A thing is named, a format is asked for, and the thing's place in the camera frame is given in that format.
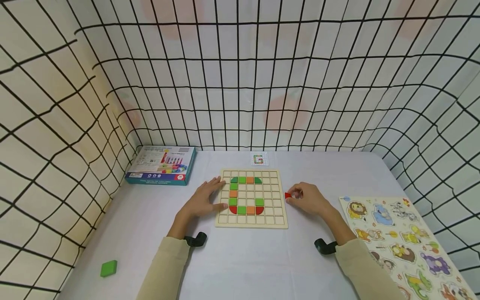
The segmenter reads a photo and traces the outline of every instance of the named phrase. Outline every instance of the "person's left hand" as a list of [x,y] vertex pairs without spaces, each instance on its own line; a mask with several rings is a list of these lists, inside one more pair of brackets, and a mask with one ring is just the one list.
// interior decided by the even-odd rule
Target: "person's left hand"
[[205,216],[211,212],[217,212],[228,208],[226,203],[211,204],[209,197],[216,190],[223,187],[225,181],[220,181],[221,176],[214,177],[209,182],[204,182],[195,191],[193,196],[185,203],[179,213],[187,217]]

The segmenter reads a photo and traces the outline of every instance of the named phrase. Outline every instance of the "black wrist strap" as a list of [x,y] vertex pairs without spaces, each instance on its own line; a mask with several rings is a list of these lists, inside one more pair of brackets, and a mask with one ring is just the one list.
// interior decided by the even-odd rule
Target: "black wrist strap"
[[185,236],[183,239],[187,241],[187,244],[190,247],[202,247],[205,244],[205,241],[207,240],[207,235],[204,232],[200,231],[197,234],[196,238]]
[[325,243],[324,239],[318,239],[314,243],[315,248],[321,255],[329,255],[336,252],[336,246],[338,245],[336,241],[331,242],[330,244]]

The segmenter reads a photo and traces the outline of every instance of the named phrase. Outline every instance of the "beige sleeve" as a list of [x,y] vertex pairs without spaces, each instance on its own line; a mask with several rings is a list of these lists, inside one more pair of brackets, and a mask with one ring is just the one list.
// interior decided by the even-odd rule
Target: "beige sleeve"
[[361,300],[405,300],[396,283],[370,254],[362,240],[354,239],[337,246],[336,259]]
[[164,237],[140,287],[137,300],[175,300],[190,246]]

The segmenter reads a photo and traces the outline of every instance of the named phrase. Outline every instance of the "orange block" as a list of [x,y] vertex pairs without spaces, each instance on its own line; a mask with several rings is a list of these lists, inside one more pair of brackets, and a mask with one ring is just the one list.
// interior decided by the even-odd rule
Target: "orange block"
[[255,206],[247,206],[247,215],[255,214]]

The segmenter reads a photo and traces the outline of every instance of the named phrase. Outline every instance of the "green quarter-circle block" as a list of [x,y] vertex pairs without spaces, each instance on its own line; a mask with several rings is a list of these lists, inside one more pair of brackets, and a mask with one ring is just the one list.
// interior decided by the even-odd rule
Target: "green quarter-circle block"
[[255,199],[255,206],[263,206],[263,205],[264,205],[264,200],[262,198]]
[[246,215],[247,214],[247,207],[239,206],[237,210],[237,215]]

